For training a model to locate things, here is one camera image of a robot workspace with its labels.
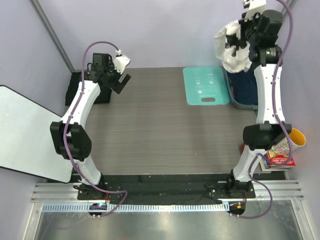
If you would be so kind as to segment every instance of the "yellow cup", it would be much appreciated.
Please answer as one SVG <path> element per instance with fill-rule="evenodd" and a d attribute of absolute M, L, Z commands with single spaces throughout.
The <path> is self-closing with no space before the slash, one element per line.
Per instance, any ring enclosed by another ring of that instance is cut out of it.
<path fill-rule="evenodd" d="M 292 143 L 292 150 L 296 150 L 306 145 L 306 137 L 298 129 L 292 128 L 289 136 Z M 285 137 L 277 145 L 273 146 L 272 150 L 278 155 L 287 155 L 289 153 L 287 138 Z"/>

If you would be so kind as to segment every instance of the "stack of books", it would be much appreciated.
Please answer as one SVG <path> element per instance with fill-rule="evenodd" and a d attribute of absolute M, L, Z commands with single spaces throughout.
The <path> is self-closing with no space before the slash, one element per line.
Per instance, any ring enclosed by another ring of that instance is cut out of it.
<path fill-rule="evenodd" d="M 269 160 L 267 162 L 264 159 L 260 160 L 260 166 L 263 172 L 272 172 L 272 171 L 287 171 L 290 168 L 296 166 L 293 158 L 286 164 L 282 165 L 285 161 L 287 161 L 287 155 L 277 155 L 274 151 L 269 150 L 265 157 Z"/>

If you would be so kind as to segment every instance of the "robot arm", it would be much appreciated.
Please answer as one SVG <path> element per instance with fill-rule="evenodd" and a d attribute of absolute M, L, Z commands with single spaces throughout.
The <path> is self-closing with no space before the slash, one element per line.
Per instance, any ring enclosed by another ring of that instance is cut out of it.
<path fill-rule="evenodd" d="M 78 90 L 68 111 L 61 118 L 60 122 L 52 122 L 50 125 L 56 153 L 62 155 L 65 159 L 69 159 L 63 142 L 63 130 L 68 117 L 73 115 L 67 134 L 67 142 L 72 157 L 83 175 L 94 185 L 103 189 L 105 183 L 102 174 L 98 171 L 90 156 L 92 142 L 85 131 L 86 120 L 96 98 L 100 95 L 102 87 L 108 87 L 118 94 L 121 93 L 131 78 L 127 74 L 122 82 L 119 81 L 129 63 L 130 59 L 125 55 L 121 55 L 120 51 L 117 51 L 117 56 L 114 60 L 112 60 L 109 54 L 94 53 L 91 70 L 85 71 L 83 92 L 83 83 L 80 81 Z M 81 101 L 77 105 L 76 111 L 71 114 L 80 95 L 82 95 Z M 82 179 L 81 182 L 89 187 L 89 183 L 86 180 Z"/>
<path fill-rule="evenodd" d="M 237 166 L 230 173 L 226 191 L 234 193 L 234 196 L 247 193 L 249 197 L 249 189 L 253 189 L 249 169 L 254 172 L 259 164 L 257 160 L 252 165 L 254 157 L 264 155 L 285 137 L 273 111 L 275 104 L 278 118 L 285 123 L 280 92 L 281 66 L 276 74 L 275 98 L 273 98 L 274 72 L 282 54 L 282 49 L 276 45 L 276 40 L 283 23 L 283 16 L 276 10 L 266 10 L 266 0 L 245 0 L 243 6 L 248 8 L 248 11 L 243 13 L 242 19 L 238 21 L 240 38 L 235 34 L 227 35 L 226 47 L 235 45 L 235 49 L 239 50 L 249 45 L 250 69 L 254 71 L 258 89 L 258 114 L 256 124 L 247 126 L 243 130 L 244 151 Z M 284 126 L 290 133 L 291 124 Z"/>

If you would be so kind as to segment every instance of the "gray wall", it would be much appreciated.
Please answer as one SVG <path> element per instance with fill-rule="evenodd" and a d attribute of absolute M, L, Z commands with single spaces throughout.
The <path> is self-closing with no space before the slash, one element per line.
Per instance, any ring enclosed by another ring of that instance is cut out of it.
<path fill-rule="evenodd" d="M 282 107 L 286 122 L 306 136 L 306 146 L 295 151 L 297 167 L 289 176 L 298 179 L 309 204 L 312 223 L 320 238 L 320 1 L 299 0 L 293 8 L 293 36 L 284 57 L 281 77 Z M 289 19 L 281 31 L 279 44 L 285 45 Z"/>
<path fill-rule="evenodd" d="M 0 32 L 0 85 L 61 114 L 70 73 L 29 1 L 1 1 Z M 0 169 L 0 239 L 22 239 L 36 181 Z"/>
<path fill-rule="evenodd" d="M 99 40 L 118 45 L 131 58 L 131 68 L 220 66 L 214 36 L 244 12 L 242 0 L 39 2 L 75 69 L 81 67 L 83 49 Z M 282 9 L 275 0 L 267 2 Z M 94 50 L 113 53 L 103 45 Z"/>

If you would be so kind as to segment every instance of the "white towel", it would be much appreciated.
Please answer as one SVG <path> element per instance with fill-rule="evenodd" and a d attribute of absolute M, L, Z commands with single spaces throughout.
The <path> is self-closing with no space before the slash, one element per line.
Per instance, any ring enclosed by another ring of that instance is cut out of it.
<path fill-rule="evenodd" d="M 240 30 L 241 26 L 238 21 L 233 21 L 222 28 L 214 37 L 215 56 L 222 61 L 224 69 L 232 74 L 241 71 L 247 72 L 251 66 L 251 61 L 249 59 L 249 42 L 246 42 L 247 46 L 244 49 L 239 47 L 235 56 L 232 56 L 232 54 L 234 53 L 236 46 L 226 48 L 226 35 L 236 34 L 236 37 L 240 39 Z"/>

